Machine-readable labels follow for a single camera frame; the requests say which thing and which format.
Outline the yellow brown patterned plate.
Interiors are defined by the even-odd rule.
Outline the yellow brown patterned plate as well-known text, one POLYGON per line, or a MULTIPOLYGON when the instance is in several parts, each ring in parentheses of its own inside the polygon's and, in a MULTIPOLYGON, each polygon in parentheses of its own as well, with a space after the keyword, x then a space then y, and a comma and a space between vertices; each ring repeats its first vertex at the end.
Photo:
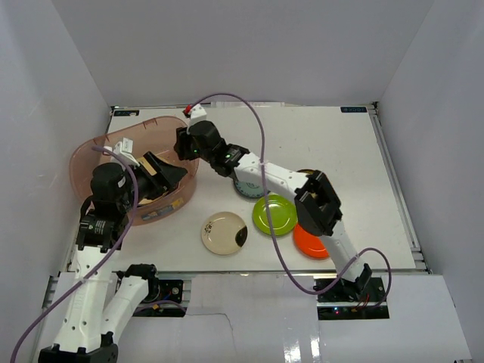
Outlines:
POLYGON ((312 175, 315 171, 313 169, 300 169, 297 171, 301 175, 312 175))

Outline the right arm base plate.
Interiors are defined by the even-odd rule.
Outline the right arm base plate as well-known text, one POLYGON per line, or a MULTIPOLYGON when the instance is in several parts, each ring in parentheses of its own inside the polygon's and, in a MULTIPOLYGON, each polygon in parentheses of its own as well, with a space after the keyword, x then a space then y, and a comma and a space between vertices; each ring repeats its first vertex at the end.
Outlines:
POLYGON ((386 288, 382 278, 372 278, 360 297, 350 296, 339 282, 335 287, 317 296, 319 321, 367 321, 389 319, 389 309, 384 300, 386 288))

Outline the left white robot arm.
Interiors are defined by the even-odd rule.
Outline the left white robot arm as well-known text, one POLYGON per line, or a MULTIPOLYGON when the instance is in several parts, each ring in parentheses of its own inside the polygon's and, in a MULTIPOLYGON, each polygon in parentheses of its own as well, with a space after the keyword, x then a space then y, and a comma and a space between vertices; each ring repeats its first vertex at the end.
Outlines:
POLYGON ((106 301, 115 255, 134 222, 143 199, 173 192, 187 170, 144 155, 146 165, 125 152, 109 153, 111 161, 96 166, 91 194, 81 208, 76 236, 74 285, 51 304, 68 302, 54 342, 39 353, 40 362, 115 362, 118 340, 138 305, 156 299, 156 267, 131 265, 122 274, 112 302, 106 301))

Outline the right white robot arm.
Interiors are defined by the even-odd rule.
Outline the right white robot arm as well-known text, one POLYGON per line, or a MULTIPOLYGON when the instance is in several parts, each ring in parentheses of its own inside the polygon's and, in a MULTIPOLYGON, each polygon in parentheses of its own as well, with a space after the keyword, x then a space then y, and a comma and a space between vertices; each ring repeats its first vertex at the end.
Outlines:
POLYGON ((202 159, 223 177, 265 187, 292 201, 299 226, 328 251, 345 298, 357 302, 368 294, 371 268, 359 259, 343 224, 341 201, 323 172, 305 174, 263 163, 245 147, 226 143, 210 121, 176 129, 174 150, 180 160, 202 159))

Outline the lime green plate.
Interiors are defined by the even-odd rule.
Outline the lime green plate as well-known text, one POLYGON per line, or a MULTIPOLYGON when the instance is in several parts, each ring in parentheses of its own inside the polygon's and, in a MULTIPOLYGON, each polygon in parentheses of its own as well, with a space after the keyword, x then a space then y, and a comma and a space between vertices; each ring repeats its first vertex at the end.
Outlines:
MULTIPOLYGON (((290 233, 297 224, 296 207, 293 203, 278 194, 269 194, 268 206, 275 235, 284 236, 290 233)), ((254 205, 252 219, 256 228, 263 234, 271 234, 264 198, 254 205)))

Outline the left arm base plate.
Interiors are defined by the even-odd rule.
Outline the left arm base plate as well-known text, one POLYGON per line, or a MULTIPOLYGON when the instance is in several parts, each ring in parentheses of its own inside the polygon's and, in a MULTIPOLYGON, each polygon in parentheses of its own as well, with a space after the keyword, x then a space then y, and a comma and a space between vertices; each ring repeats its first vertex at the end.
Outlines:
POLYGON ((182 318, 186 308, 183 306, 183 280, 158 280, 154 292, 141 302, 135 310, 135 317, 182 318))

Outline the blue white patterned plate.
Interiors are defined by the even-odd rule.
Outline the blue white patterned plate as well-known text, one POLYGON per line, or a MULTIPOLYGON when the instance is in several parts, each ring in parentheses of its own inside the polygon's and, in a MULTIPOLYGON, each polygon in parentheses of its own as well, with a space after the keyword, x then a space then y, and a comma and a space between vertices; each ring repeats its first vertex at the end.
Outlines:
POLYGON ((271 193, 270 190, 265 191, 261 185, 255 185, 245 181, 233 181, 233 186, 235 192, 240 197, 251 202, 256 202, 271 193))

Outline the orange plate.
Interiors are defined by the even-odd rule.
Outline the orange plate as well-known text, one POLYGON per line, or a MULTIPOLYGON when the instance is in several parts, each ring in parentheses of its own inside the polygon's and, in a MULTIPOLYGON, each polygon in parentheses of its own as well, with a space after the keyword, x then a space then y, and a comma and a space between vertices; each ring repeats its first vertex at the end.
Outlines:
POLYGON ((305 231, 299 224, 293 230, 293 240, 296 248, 304 255, 313 259, 327 259, 329 253, 318 237, 305 231))

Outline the cream plate with black ink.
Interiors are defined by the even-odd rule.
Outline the cream plate with black ink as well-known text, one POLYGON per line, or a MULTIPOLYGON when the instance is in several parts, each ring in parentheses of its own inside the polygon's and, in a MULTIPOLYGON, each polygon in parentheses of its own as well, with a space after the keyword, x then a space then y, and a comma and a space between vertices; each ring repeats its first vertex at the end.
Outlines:
POLYGON ((245 221, 232 212, 211 215, 202 225, 201 240, 205 248, 219 256, 237 253, 246 243, 248 228, 245 221))

